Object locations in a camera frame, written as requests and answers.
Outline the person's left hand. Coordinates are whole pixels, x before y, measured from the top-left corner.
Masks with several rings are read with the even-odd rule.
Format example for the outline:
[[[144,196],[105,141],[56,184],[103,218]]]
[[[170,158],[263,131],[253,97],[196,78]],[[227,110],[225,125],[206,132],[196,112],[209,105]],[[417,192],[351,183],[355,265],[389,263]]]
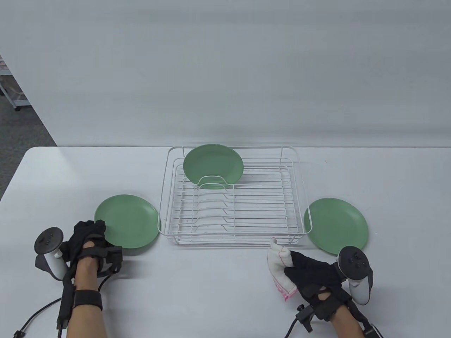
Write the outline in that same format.
[[[88,242],[93,242],[96,248],[106,248],[105,232],[106,224],[101,219],[79,221],[74,226],[73,234],[69,240],[61,243],[60,251],[63,261],[74,264],[78,260],[84,245]]]

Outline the person's right hand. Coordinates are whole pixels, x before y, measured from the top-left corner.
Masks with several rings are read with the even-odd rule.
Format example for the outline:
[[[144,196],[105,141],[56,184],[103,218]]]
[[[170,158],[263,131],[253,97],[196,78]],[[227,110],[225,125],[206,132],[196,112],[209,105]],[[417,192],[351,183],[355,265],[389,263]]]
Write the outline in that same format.
[[[296,285],[316,316],[330,321],[336,311],[351,301],[342,288],[342,278],[332,264],[291,251],[292,267],[285,267],[285,275]]]

